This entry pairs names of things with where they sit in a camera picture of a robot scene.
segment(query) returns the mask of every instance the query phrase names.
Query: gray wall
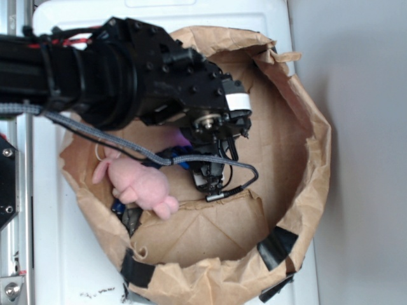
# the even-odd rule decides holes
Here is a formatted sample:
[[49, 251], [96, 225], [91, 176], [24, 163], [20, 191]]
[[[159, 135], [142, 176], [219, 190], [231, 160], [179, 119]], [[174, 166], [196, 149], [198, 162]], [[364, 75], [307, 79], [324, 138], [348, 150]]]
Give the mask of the gray wall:
[[333, 125], [321, 305], [406, 304], [407, 1], [288, 3], [297, 73]]

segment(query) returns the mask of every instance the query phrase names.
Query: blue object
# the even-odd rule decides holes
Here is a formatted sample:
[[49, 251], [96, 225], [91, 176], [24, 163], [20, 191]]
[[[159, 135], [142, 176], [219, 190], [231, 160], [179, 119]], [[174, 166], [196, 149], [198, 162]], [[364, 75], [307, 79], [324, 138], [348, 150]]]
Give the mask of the blue object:
[[116, 213], [117, 215], [123, 215], [125, 212], [126, 206], [121, 203], [119, 199], [115, 199], [112, 205], [112, 212]]

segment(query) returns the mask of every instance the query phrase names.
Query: plush toy leg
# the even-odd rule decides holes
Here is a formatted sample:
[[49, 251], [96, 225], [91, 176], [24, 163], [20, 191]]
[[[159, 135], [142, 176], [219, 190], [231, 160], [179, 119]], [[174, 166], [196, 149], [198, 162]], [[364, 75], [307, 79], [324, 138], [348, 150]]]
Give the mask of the plush toy leg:
[[161, 219], [167, 220], [170, 219], [171, 217], [170, 208], [165, 203], [160, 203], [159, 205], [156, 205], [155, 207], [153, 207], [153, 211]]
[[135, 202], [138, 199], [138, 195], [133, 188], [129, 186], [123, 192], [121, 192], [118, 198], [123, 204], [126, 205], [127, 203]]
[[165, 203], [170, 208], [171, 214], [174, 214], [176, 211], [178, 211], [179, 203], [178, 203], [178, 200], [175, 197], [168, 196], [165, 199]]

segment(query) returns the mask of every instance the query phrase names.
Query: black tape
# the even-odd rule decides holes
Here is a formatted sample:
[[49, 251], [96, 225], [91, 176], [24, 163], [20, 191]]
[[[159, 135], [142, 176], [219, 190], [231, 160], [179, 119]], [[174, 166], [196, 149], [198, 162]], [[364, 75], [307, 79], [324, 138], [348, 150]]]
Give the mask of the black tape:
[[263, 303], [267, 302], [273, 296], [278, 294], [281, 291], [281, 289], [283, 289], [284, 286], [286, 286], [288, 283], [291, 283], [292, 281], [294, 281], [294, 273], [290, 274], [285, 280], [278, 283], [276, 286], [273, 286], [272, 288], [269, 288], [268, 290], [263, 292], [261, 295], [259, 295], [260, 301], [263, 302]]
[[257, 244], [257, 250], [269, 271], [283, 262], [293, 249], [298, 235], [275, 227], [267, 238]]
[[148, 288], [148, 284], [154, 274], [155, 266], [137, 262], [133, 256], [133, 250], [128, 248], [123, 264], [121, 265], [120, 273], [125, 281], [141, 288]]
[[132, 302], [136, 302], [138, 304], [156, 305], [155, 303], [151, 302], [149, 299], [129, 290], [125, 284], [123, 284], [123, 287], [125, 289], [125, 294], [122, 297], [122, 300], [121, 300], [122, 303], [124, 303], [124, 300], [129, 300]]

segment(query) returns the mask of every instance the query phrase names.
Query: red wire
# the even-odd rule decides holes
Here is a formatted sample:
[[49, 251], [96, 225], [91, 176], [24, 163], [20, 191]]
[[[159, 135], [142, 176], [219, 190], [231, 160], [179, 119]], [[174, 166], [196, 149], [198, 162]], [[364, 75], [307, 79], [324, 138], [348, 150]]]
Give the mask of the red wire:
[[[65, 39], [64, 42], [62, 43], [62, 46], [72, 46], [73, 44], [77, 44], [77, 43], [87, 43], [88, 42], [88, 38], [79, 38], [79, 39]], [[58, 39], [54, 39], [52, 41], [52, 44], [59, 44], [59, 40]], [[29, 44], [28, 45], [29, 48], [32, 49], [39, 49], [39, 44], [34, 43], [34, 44]]]

